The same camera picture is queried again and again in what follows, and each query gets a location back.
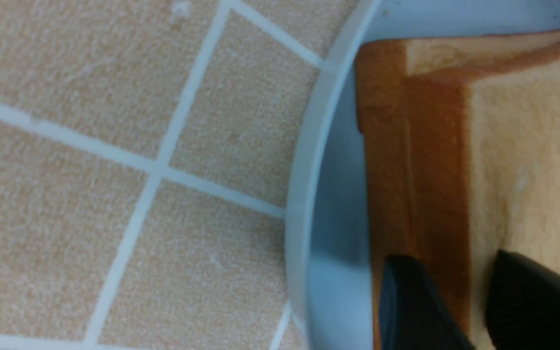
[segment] grout line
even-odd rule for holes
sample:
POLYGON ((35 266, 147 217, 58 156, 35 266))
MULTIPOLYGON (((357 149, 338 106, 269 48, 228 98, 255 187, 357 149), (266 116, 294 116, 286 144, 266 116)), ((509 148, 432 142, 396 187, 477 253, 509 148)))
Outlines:
POLYGON ((96 138, 87 137, 54 122, 31 117, 23 111, 4 104, 0 104, 0 122, 140 171, 147 172, 154 166, 151 159, 125 151, 96 138))
POLYGON ((111 308, 111 304, 116 297, 120 280, 124 275, 129 258, 133 253, 133 248, 135 248, 135 243, 138 241, 138 237, 142 231, 144 219, 153 204, 160 183, 160 175, 149 175, 146 185, 142 190, 142 194, 140 195, 140 199, 137 204, 135 204, 135 209, 133 210, 131 219, 129 219, 129 224, 118 246, 116 258, 111 264, 111 268, 109 268, 105 283, 103 283, 103 289, 96 302, 94 313, 87 323, 87 330, 84 338, 85 344, 98 343, 98 338, 101 336, 103 325, 109 314, 109 308, 111 308))
POLYGON ((136 350, 119 346, 93 345, 55 339, 0 334, 0 350, 136 350))
MULTIPOLYGON (((124 238, 118 247, 116 259, 114 259, 114 262, 109 269, 107 279, 103 284, 103 290, 101 291, 100 297, 96 303, 96 308, 92 314, 92 318, 87 324, 87 331, 84 339, 85 344, 98 343, 107 315, 109 315, 109 308, 111 308, 111 304, 118 293, 120 280, 124 275, 127 263, 133 253, 133 249, 135 248, 135 243, 142 231, 144 219, 153 204, 154 197, 161 184, 161 175, 162 173, 171 173, 171 171, 168 171, 167 169, 169 169, 169 162, 178 142, 178 137, 180 137, 180 132, 185 125, 189 109, 191 109, 195 100, 196 91, 198 91, 198 87, 200 87, 202 78, 204 78, 207 66, 211 61, 215 45, 222 36, 222 31, 224 31, 229 14, 230 7, 228 6, 227 0, 220 0, 215 17, 211 23, 211 28, 209 28, 209 32, 202 42, 202 47, 200 47, 198 56, 196 56, 196 60, 193 64, 193 68, 189 72, 189 78, 187 78, 187 82, 185 83, 178 100, 178 106, 172 115, 170 125, 165 133, 163 142, 161 143, 154 167, 158 168, 158 170, 155 173, 151 173, 146 186, 144 186, 142 195, 140 196, 133 215, 131 216, 131 220, 129 221, 129 226, 127 226, 124 233, 124 238)), ((182 175, 182 178, 187 178, 189 180, 196 178, 193 175, 185 177, 186 173, 183 172, 178 173, 182 175)))
POLYGON ((229 14, 230 7, 227 0, 220 0, 209 32, 204 38, 200 51, 198 51, 198 56, 196 56, 196 60, 193 63, 193 68, 189 72, 189 77, 187 78, 185 87, 178 100, 178 106, 174 111, 172 121, 165 133, 161 148, 159 149, 157 160, 160 164, 168 164, 170 162, 174 148, 176 147, 176 142, 178 142, 178 137, 180 137, 180 132, 185 126, 189 109, 191 109, 195 100, 196 91, 198 91, 202 83, 204 73, 211 61, 215 46, 222 36, 229 14))
POLYGON ((280 42, 282 45, 288 47, 296 55, 303 58, 306 62, 309 62, 317 68, 323 66, 323 58, 321 58, 317 53, 311 51, 307 47, 303 46, 302 43, 298 42, 295 38, 283 31, 282 28, 273 24, 270 20, 265 18, 258 11, 253 9, 251 6, 243 2, 242 0, 229 0, 231 7, 240 15, 245 17, 247 20, 258 26, 262 31, 269 34, 272 38, 280 42))
POLYGON ((287 300, 280 317, 280 322, 278 322, 276 334, 271 339, 271 344, 269 344, 269 350, 278 350, 280 348, 280 343, 282 343, 284 332, 286 332, 286 328, 289 326, 289 321, 291 321, 291 302, 287 300))
POLYGON ((215 197, 220 197, 228 202, 233 202, 243 206, 245 208, 253 209, 258 212, 266 213, 267 215, 277 217, 279 219, 284 219, 284 208, 274 206, 267 202, 263 202, 255 197, 250 197, 239 191, 233 189, 225 188, 205 179, 200 179, 199 177, 190 175, 183 171, 167 168, 165 173, 163 173, 165 179, 177 182, 184 186, 194 188, 200 192, 215 195, 215 197))
POLYGON ((169 168, 169 166, 160 166, 151 159, 136 155, 101 140, 87 137, 53 122, 47 120, 35 121, 35 118, 27 113, 3 104, 0 104, 0 122, 55 142, 61 142, 72 148, 81 149, 118 164, 129 166, 143 173, 159 174, 170 181, 214 195, 215 197, 220 197, 257 212, 266 213, 273 217, 284 217, 284 208, 274 206, 236 190, 225 188, 211 181, 200 179, 195 175, 169 168))

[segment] tile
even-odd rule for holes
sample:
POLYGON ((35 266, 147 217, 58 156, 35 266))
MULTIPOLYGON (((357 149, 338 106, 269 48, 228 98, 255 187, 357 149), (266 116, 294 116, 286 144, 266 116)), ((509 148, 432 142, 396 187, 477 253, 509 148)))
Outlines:
POLYGON ((266 349, 286 303, 283 222, 163 182, 101 344, 266 349))
POLYGON ((318 70, 231 14, 171 165, 284 206, 318 70))
POLYGON ((144 180, 0 124, 0 334, 83 339, 144 180))
POLYGON ((244 0, 321 57, 358 0, 244 0))
POLYGON ((284 332, 282 341, 280 342, 279 350, 304 350, 302 347, 302 341, 300 341, 298 329, 295 327, 293 320, 289 322, 289 325, 284 332))
POLYGON ((173 2, 0 0, 0 102, 156 157, 215 15, 173 2))

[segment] tile floor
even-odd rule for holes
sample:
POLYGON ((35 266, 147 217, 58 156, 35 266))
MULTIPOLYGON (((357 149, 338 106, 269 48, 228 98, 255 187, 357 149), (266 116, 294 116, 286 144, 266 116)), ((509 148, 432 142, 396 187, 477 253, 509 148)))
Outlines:
POLYGON ((0 349, 299 349, 289 169, 355 3, 0 0, 0 349))

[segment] white bread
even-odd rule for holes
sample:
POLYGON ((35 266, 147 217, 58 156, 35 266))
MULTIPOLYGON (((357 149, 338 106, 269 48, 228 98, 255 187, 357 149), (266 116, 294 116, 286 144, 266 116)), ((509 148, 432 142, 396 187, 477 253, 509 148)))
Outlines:
POLYGON ((380 40, 360 48, 355 60, 356 104, 367 156, 376 350, 384 258, 389 253, 415 255, 402 113, 405 78, 447 67, 502 62, 558 41, 560 31, 380 40))
POLYGON ((560 273, 560 43, 409 78, 406 93, 418 256, 471 341, 490 349, 496 251, 560 273))

